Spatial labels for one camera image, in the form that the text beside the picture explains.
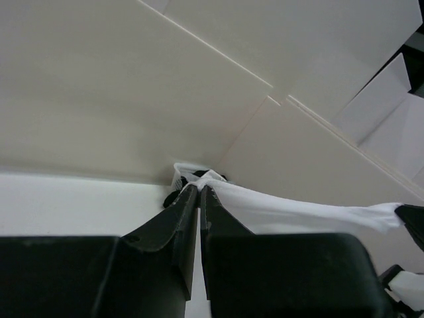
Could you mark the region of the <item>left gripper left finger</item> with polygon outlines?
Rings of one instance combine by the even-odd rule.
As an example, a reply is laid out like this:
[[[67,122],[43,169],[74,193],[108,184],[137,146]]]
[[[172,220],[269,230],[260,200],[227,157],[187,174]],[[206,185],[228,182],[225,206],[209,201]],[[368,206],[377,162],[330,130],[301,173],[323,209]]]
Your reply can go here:
[[[123,237],[3,237],[2,317],[183,317],[191,298],[195,186]]]

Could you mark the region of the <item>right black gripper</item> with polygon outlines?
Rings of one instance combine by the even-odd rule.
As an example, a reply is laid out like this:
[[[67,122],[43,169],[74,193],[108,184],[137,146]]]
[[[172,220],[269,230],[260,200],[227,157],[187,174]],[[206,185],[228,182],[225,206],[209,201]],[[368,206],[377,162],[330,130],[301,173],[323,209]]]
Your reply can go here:
[[[415,244],[424,251],[424,211],[423,207],[414,205],[401,205],[395,210],[396,215],[404,222],[405,228]],[[395,264],[378,276],[385,290],[391,291],[389,283],[405,270]]]

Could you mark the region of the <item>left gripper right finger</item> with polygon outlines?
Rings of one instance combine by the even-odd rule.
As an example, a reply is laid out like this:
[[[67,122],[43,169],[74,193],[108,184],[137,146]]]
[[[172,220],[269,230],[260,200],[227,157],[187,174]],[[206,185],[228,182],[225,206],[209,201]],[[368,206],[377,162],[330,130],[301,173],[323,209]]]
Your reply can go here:
[[[385,317],[365,247],[344,233],[256,235],[201,191],[201,259],[213,317]]]

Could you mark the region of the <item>white tank top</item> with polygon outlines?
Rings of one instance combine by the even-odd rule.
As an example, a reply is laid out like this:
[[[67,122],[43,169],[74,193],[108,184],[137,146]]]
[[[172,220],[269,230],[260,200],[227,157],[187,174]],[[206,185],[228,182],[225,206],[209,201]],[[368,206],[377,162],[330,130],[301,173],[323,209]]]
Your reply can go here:
[[[400,203],[345,207],[296,201],[231,184],[213,170],[185,178],[199,190],[211,187],[222,206],[255,234],[355,234],[364,228],[386,233],[404,225],[395,213]]]

